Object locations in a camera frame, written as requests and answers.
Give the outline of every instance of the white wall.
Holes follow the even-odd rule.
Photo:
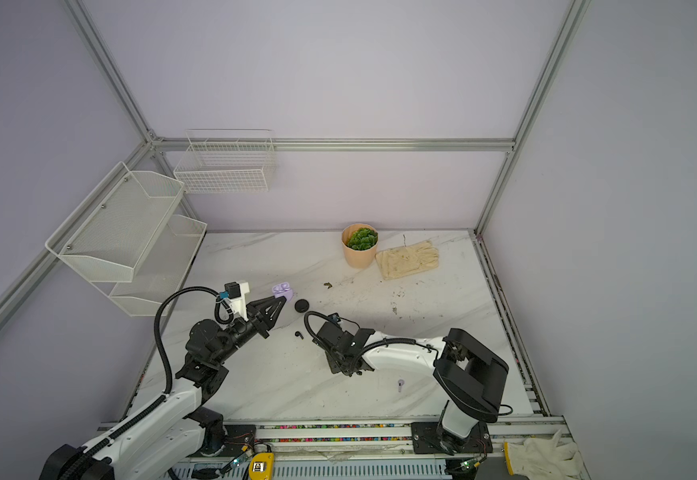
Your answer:
[[[175,165],[180,152],[169,152]],[[280,152],[271,190],[193,194],[209,230],[473,228],[502,152]]]
[[[486,240],[593,478],[697,478],[697,2],[593,2]]]
[[[0,0],[0,294],[139,141],[60,2]],[[58,266],[0,335],[0,478],[117,419],[150,331]]]
[[[87,0],[157,134],[511,138],[569,0]]]

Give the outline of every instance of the white mesh shelf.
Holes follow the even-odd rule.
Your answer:
[[[175,178],[190,194],[265,192],[276,171],[270,130],[187,130]]]
[[[198,220],[172,215],[132,282],[117,283],[108,297],[131,316],[156,314],[180,288],[206,229]]]
[[[47,248],[88,282],[132,282],[182,195],[181,181],[127,171],[65,246]]]

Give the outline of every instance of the marble table surface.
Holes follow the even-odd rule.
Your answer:
[[[509,365],[503,403],[515,415],[531,415],[521,376],[467,230],[381,231],[379,250],[430,240],[439,267],[396,280],[382,280],[377,264],[356,270],[343,258],[340,232],[207,234],[186,286],[246,281],[247,301],[271,295],[289,282],[296,292],[267,339],[256,336],[227,362],[229,373],[206,407],[227,420],[359,419],[438,416],[447,395],[430,375],[379,370],[351,378],[330,373],[324,352],[308,337],[299,298],[311,310],[333,312],[392,336],[425,338],[450,328],[468,331]],[[328,288],[324,283],[332,284]],[[180,369],[191,327],[211,318],[215,299],[186,293],[175,305],[162,336],[172,371]],[[312,317],[318,330],[321,320]],[[356,327],[344,322],[344,328]],[[300,331],[306,340],[296,337]],[[397,382],[404,380],[401,393]],[[132,408],[157,396],[165,379],[154,352]]]

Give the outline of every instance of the black round object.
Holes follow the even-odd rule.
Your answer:
[[[301,298],[296,302],[296,312],[298,313],[303,313],[308,310],[308,300],[305,300],[305,298]]]

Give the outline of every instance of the white cotton glove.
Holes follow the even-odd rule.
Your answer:
[[[383,280],[419,274],[439,266],[439,250],[429,240],[382,250],[375,255]]]
[[[575,443],[559,445],[562,431],[550,440],[527,438],[524,445],[505,443],[506,465],[511,475],[529,480],[570,480],[583,470],[583,459]]]

